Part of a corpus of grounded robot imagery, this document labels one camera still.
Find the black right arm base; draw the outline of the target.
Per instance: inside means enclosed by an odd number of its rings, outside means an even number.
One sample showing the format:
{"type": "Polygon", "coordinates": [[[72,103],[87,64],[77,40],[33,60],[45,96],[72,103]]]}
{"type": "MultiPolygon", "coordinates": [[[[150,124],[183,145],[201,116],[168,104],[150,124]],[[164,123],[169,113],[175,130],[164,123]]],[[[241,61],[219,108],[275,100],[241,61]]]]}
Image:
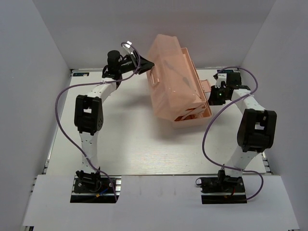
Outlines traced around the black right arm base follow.
{"type": "Polygon", "coordinates": [[[246,204],[247,198],[242,177],[230,177],[219,170],[215,177],[200,177],[195,181],[201,188],[204,205],[246,204]]]}

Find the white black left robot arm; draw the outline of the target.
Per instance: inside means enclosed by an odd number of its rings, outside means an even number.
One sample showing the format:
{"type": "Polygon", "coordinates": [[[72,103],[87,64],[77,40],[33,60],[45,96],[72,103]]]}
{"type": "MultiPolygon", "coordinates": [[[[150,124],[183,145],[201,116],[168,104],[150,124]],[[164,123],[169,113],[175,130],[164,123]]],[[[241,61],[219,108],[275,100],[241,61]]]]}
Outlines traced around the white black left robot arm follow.
{"type": "Polygon", "coordinates": [[[98,164],[98,134],[103,127],[103,102],[124,81],[122,75],[132,71],[142,74],[150,71],[154,63],[133,51],[122,56],[112,50],[107,54],[107,65],[102,70],[102,81],[86,95],[78,95],[75,103],[74,124],[81,140],[82,170],[91,173],[100,171],[98,164]]]}

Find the pink plastic toolbox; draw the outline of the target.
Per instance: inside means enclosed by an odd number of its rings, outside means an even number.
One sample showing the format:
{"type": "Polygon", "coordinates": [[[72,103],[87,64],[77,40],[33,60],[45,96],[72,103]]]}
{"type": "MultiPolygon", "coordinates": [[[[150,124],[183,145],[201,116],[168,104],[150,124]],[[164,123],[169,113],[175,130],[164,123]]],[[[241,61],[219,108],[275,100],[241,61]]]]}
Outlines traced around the pink plastic toolbox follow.
{"type": "Polygon", "coordinates": [[[176,36],[159,34],[148,60],[154,63],[146,73],[154,114],[174,128],[204,125],[212,116],[211,85],[199,78],[188,49],[180,46],[176,36]]]}

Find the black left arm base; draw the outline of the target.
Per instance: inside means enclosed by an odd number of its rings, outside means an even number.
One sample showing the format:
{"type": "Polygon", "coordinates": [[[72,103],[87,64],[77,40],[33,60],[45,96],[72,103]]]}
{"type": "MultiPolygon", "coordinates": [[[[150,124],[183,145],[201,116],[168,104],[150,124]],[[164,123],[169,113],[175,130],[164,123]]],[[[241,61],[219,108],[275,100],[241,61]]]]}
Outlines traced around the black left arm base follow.
{"type": "Polygon", "coordinates": [[[107,178],[100,173],[77,171],[73,181],[71,203],[114,204],[121,191],[121,177],[107,178]]]}

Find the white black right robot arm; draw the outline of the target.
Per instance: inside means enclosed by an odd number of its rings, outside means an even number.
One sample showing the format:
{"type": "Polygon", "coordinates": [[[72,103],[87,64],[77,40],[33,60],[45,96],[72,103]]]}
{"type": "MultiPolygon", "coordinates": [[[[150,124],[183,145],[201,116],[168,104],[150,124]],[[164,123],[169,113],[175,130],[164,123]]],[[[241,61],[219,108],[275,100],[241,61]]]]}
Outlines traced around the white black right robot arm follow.
{"type": "Polygon", "coordinates": [[[242,85],[239,72],[215,74],[215,85],[211,86],[209,105],[224,105],[226,101],[234,103],[241,111],[237,132],[238,146],[227,163],[225,175],[218,178],[218,188],[223,192],[235,186],[234,179],[242,176],[248,164],[258,154],[272,147],[277,122],[277,113],[261,106],[246,85],[242,85]]]}

